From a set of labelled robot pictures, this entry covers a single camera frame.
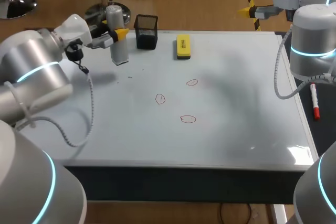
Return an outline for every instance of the red marker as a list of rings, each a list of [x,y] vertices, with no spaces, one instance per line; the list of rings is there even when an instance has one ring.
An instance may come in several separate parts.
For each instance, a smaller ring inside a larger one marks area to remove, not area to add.
[[[320,120],[321,119],[320,109],[319,109],[319,104],[317,102],[316,85],[314,83],[310,85],[310,91],[311,91],[311,98],[313,100],[314,119]]]

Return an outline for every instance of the electrical cable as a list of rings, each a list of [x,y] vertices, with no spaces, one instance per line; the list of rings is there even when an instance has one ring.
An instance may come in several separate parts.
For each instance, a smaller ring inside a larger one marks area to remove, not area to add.
[[[14,86],[9,82],[6,81],[4,83],[5,86],[7,86],[9,88],[9,90],[11,91],[15,101],[17,104],[19,104],[19,106],[21,107],[23,113],[25,114],[25,118],[27,119],[27,121],[29,122],[29,124],[32,126],[32,128],[35,128],[36,125],[35,123],[32,121],[32,117],[31,114],[27,108],[27,106],[25,105],[25,103],[23,102],[23,100],[20,98],[18,92],[16,92],[16,89],[14,88]]]
[[[218,209],[218,215],[219,215],[219,219],[220,219],[220,224],[224,224],[224,221],[223,221],[223,215],[222,215],[222,208],[223,208],[223,205],[224,203],[220,203],[219,204],[219,209]],[[251,218],[252,218],[252,208],[251,208],[251,205],[250,204],[246,204],[247,207],[248,207],[248,218],[247,218],[247,221],[246,221],[246,224],[248,224],[250,221],[251,221]]]
[[[22,130],[23,128],[25,128],[26,126],[30,125],[31,122],[35,122],[35,121],[47,121],[52,123],[53,125],[55,125],[57,127],[57,129],[61,132],[62,137],[64,138],[64,141],[66,142],[67,145],[71,146],[71,147],[80,147],[83,146],[87,143],[87,141],[89,140],[89,136],[92,133],[92,129],[94,126],[94,107],[95,107],[95,101],[94,101],[94,96],[93,96],[93,83],[92,83],[92,79],[90,77],[89,74],[86,74],[87,76],[87,81],[89,82],[89,86],[90,86],[90,95],[91,95],[91,125],[90,125],[90,130],[89,133],[87,134],[87,136],[85,137],[85,139],[79,143],[73,143],[69,140],[68,136],[66,135],[66,133],[64,132],[64,130],[62,129],[62,127],[55,122],[53,119],[48,118],[46,116],[36,116],[34,118],[31,118],[29,121],[24,122],[23,124],[21,124],[20,126],[18,126],[16,128],[17,131]]]
[[[219,204],[219,209],[218,209],[218,215],[219,215],[219,219],[220,219],[220,224],[224,224],[224,221],[223,221],[223,216],[222,216],[222,208],[223,208],[223,204],[224,203],[220,203]]]
[[[292,32],[292,25],[290,25],[289,30],[287,31],[286,35],[284,36],[280,46],[279,46],[279,50],[278,50],[278,54],[277,54],[277,59],[275,62],[275,68],[274,68],[274,91],[275,94],[277,95],[278,98],[285,100],[288,98],[293,97],[294,95],[296,95],[298,92],[300,92],[304,86],[306,86],[309,82],[311,81],[315,81],[315,80],[329,80],[329,82],[336,82],[335,79],[336,77],[331,78],[330,74],[320,74],[318,76],[311,76],[308,77],[307,80],[305,80],[304,82],[302,82],[291,94],[289,95],[280,95],[279,94],[279,90],[278,90],[278,69],[279,69],[279,62],[280,62],[280,56],[281,56],[281,51],[282,48],[288,38],[288,36],[291,34]]]
[[[252,207],[250,204],[247,204],[247,207],[248,207],[249,215],[248,215],[246,224],[248,224],[252,218]]]

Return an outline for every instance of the chair base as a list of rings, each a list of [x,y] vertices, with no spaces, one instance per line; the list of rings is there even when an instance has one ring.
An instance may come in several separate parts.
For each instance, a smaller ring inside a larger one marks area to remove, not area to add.
[[[0,0],[0,19],[25,16],[37,6],[36,0]]]
[[[119,5],[121,7],[124,24],[125,25],[128,24],[131,21],[130,9],[127,6],[117,3],[117,2],[113,2],[113,4]],[[105,9],[106,9],[106,6],[104,6],[103,4],[95,4],[91,6],[85,12],[85,15],[84,15],[84,19],[88,23],[88,25],[91,26],[91,25],[99,24],[100,22],[105,20],[106,19]]]

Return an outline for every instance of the bottle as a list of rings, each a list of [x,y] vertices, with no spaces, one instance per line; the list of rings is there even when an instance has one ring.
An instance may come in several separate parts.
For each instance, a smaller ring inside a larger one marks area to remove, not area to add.
[[[119,5],[109,5],[106,7],[106,21],[111,31],[125,28],[122,9]],[[117,66],[128,62],[127,40],[123,39],[114,43],[111,47],[111,58]]]

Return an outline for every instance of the yellow black hazard tape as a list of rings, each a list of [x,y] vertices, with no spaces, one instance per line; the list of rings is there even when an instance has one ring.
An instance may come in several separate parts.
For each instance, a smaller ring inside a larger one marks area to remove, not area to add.
[[[249,6],[255,7],[254,1],[253,0],[248,0],[248,4]],[[259,23],[259,19],[258,18],[254,18],[253,19],[253,23],[254,23],[254,28],[256,31],[261,31],[261,27],[260,27],[260,23]]]

